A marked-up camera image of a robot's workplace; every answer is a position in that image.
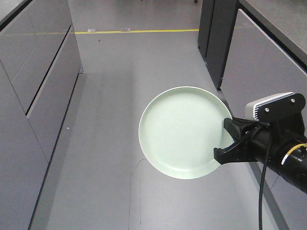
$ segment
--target floor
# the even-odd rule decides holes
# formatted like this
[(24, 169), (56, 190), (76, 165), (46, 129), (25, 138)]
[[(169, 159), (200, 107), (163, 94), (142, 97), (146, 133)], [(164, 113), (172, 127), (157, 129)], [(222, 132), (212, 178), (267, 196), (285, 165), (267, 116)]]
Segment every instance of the floor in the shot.
[[(69, 0), (75, 31), (197, 29), (201, 1)], [(138, 123), (157, 94), (217, 94), (197, 32), (77, 34), (84, 68), (31, 230), (255, 230), (258, 184), (245, 163), (194, 180), (144, 158)], [(264, 203), (264, 229), (277, 229)]]

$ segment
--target black cabinet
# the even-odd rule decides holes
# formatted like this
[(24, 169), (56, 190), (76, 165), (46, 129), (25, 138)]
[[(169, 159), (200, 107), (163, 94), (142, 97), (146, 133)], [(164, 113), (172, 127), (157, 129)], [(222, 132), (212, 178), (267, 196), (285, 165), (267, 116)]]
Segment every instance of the black cabinet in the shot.
[(202, 3), (198, 45), (216, 88), (222, 84), (238, 3), (238, 0)]

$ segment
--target light green plate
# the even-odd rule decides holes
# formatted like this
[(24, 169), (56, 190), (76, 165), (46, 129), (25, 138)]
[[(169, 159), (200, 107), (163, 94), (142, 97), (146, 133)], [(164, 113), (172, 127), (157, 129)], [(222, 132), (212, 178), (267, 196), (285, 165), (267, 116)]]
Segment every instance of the light green plate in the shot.
[(219, 167), (213, 148), (233, 143), (223, 128), (231, 115), (212, 93), (177, 87), (155, 97), (139, 126), (139, 141), (147, 160), (162, 173), (179, 179), (207, 175)]

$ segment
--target black cable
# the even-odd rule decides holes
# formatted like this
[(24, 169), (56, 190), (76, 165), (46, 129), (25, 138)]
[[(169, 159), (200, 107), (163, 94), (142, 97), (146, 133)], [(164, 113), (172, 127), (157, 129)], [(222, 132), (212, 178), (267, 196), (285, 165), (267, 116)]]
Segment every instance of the black cable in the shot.
[(265, 173), (267, 171), (268, 161), (269, 161), (269, 153), (272, 146), (272, 135), (270, 134), (267, 150), (265, 152), (265, 159), (262, 168), (261, 181), (260, 181), (260, 189), (259, 189), (259, 200), (258, 200), (258, 224), (259, 230), (262, 230), (262, 197), (263, 197), (263, 187), (264, 187), (264, 178)]

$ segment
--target plate rim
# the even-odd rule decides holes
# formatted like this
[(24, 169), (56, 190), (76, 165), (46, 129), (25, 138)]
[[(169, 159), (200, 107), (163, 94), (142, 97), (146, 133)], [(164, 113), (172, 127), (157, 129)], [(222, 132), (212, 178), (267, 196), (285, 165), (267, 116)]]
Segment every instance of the plate rim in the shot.
[(157, 96), (155, 96), (148, 104), (147, 106), (145, 107), (142, 115), (141, 115), (141, 118), (140, 118), (140, 121), (139, 121), (139, 129), (138, 129), (138, 136), (139, 136), (139, 144), (140, 144), (140, 147), (141, 147), (141, 150), (144, 154), (144, 156), (146, 157), (146, 159), (148, 160), (148, 162), (154, 167), (156, 168), (158, 171), (160, 171), (162, 174), (165, 174), (167, 176), (170, 176), (170, 177), (174, 177), (174, 178), (178, 178), (178, 179), (196, 179), (196, 178), (199, 178), (199, 177), (203, 177), (205, 175), (207, 175), (207, 173), (205, 175), (201, 175), (201, 176), (198, 176), (198, 177), (186, 177), (186, 178), (180, 178), (180, 177), (176, 177), (174, 175), (169, 175), (165, 172), (162, 172), (161, 170), (159, 170), (155, 165), (152, 164), (152, 162), (147, 158), (147, 155), (145, 154), (144, 152), (144, 147), (142, 146), (142, 143), (141, 143), (141, 136), (140, 136), (140, 131), (141, 131), (141, 124), (142, 124), (142, 120), (144, 119), (144, 115), (145, 113), (147, 112), (148, 108), (157, 100), (157, 98), (159, 98), (160, 96), (162, 96), (163, 94), (166, 94), (168, 93), (169, 91), (174, 91), (174, 90), (178, 90), (178, 89), (182, 89), (182, 88), (187, 88), (187, 89), (196, 89), (196, 90), (200, 90), (200, 91), (203, 91), (203, 92), (206, 92), (207, 94), (209, 94), (210, 96), (212, 96), (213, 98), (217, 99), (220, 104), (222, 105), (222, 107), (225, 109), (225, 111), (227, 111), (227, 115), (229, 118), (232, 118), (232, 115), (229, 111), (229, 109), (227, 108), (227, 106), (223, 103), (223, 101), (218, 98), (216, 95), (214, 95), (213, 93), (209, 92), (208, 90), (205, 90), (205, 89), (202, 89), (202, 88), (199, 88), (199, 87), (195, 87), (195, 86), (178, 86), (178, 87), (174, 87), (174, 88), (171, 88), (171, 89), (168, 89), (166, 91), (163, 91), (161, 92), (160, 94), (158, 94)]

